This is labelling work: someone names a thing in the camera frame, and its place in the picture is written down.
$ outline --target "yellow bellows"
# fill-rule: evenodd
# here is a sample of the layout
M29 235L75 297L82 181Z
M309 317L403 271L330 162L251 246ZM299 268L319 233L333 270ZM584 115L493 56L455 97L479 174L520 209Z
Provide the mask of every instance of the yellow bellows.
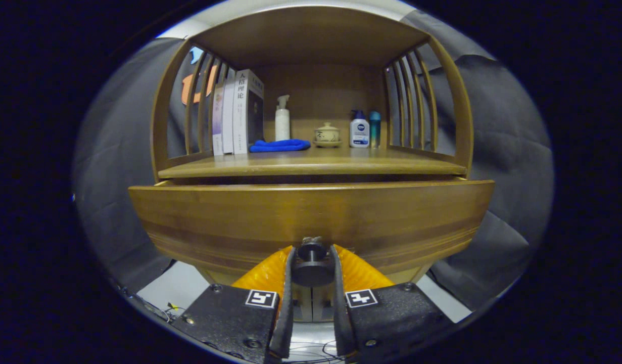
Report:
M385 277L378 269L347 249L334 244L343 267L345 292L375 289L393 286L394 282Z
M378 269L372 267L356 254L336 244L334 246L343 268L345 292L366 290L368 288L373 290L394 285ZM261 263L239 278L232 284L232 287L244 288L245 290L272 291L277 292L279 297L282 297L286 260L291 249L292 246L287 246L271 254L271 256L262 260Z

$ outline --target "saucer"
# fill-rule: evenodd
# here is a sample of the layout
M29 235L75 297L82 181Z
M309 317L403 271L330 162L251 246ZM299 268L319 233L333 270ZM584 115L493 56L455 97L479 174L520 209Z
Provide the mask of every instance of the saucer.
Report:
M337 142L318 142L318 141L313 141L314 145L317 145L320 148L336 148L336 147L340 147L340 145L343 143L343 141L337 141Z

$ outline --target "white floor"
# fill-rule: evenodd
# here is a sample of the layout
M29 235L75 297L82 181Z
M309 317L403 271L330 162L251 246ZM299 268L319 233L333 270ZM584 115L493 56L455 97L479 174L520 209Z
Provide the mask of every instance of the white floor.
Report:
M170 312L181 315L210 284L195 267L176 262L164 274L142 288L137 294L162 310L169 309L168 303L179 309ZM458 323L471 314L461 302L437 286L428 276L423 276L417 286L436 304L452 322ZM336 337L333 323L294 323L291 355L286 361L331 359L336 355Z

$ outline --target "blue object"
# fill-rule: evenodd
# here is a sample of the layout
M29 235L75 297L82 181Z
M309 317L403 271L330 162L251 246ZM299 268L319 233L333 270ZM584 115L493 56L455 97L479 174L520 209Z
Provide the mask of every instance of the blue object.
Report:
M293 150L304 150L310 147L310 142L300 139L288 139L285 141L271 143L266 143L265 141L256 141L255 145L250 147L250 152L290 152Z
M352 110L355 113L355 117L354 118L361 118L364 120L364 113L362 112L362 110Z
M378 111L372 111L371 113L369 113L369 121L372 120L380 121L380 113L378 113Z
M369 113L369 140L371 140L371 147L380 147L380 113L372 111Z
M203 54L203 49L194 47L190 50L190 52L192 54L192 62L190 64L193 65Z

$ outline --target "screw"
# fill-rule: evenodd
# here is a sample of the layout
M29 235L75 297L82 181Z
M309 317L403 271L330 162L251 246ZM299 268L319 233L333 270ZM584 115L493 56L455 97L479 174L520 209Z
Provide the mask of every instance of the screw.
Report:
M259 341L256 341L255 339L246 339L244 343L246 344L246 346L248 346L249 348L253 348L253 349L258 349L262 347L262 343L260 343Z

